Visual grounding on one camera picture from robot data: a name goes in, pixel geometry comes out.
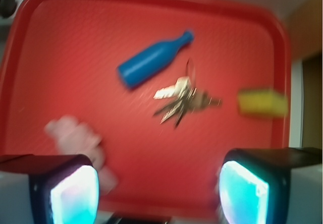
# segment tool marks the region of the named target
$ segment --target sponge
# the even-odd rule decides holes
[[[288,99],[273,89],[240,90],[240,113],[259,117],[284,117],[288,114]]]

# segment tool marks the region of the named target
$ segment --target metal key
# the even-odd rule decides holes
[[[177,127],[179,125],[181,119],[183,118],[183,116],[189,110],[190,100],[192,99],[192,95],[193,95],[192,89],[185,90],[183,92],[183,94],[180,97],[178,97],[176,100],[167,104],[163,108],[157,110],[154,113],[154,116],[160,114],[161,112],[163,112],[165,110],[168,110],[168,112],[163,116],[160,123],[164,123],[165,121],[167,121],[171,117],[178,115],[176,122],[175,122],[175,127]]]
[[[164,99],[171,97],[181,97],[182,94],[191,88],[191,81],[189,77],[181,77],[177,80],[175,85],[160,89],[154,95],[154,99]]]
[[[210,105],[220,106],[222,103],[221,99],[209,97],[209,95],[205,91],[199,91],[196,89],[194,91],[195,92],[193,93],[193,96],[189,105],[189,109],[191,111],[203,110],[209,107]]]

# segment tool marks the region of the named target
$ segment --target pink object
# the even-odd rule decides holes
[[[56,141],[56,147],[62,154],[84,154],[89,157],[99,175],[101,194],[107,194],[118,183],[115,175],[104,167],[105,155],[99,146],[102,137],[93,132],[86,123],[79,123],[73,116],[63,116],[52,120],[45,131]]]

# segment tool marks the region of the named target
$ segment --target blue bottle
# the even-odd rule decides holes
[[[194,39],[190,31],[175,39],[160,41],[118,66],[118,72],[129,88],[134,88],[169,65],[178,50]]]

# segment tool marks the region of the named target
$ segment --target glowing light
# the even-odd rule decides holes
[[[50,191],[54,224],[94,223],[99,188],[96,170],[79,167]]]
[[[220,172],[219,193],[229,223],[265,224],[269,185],[235,161]]]

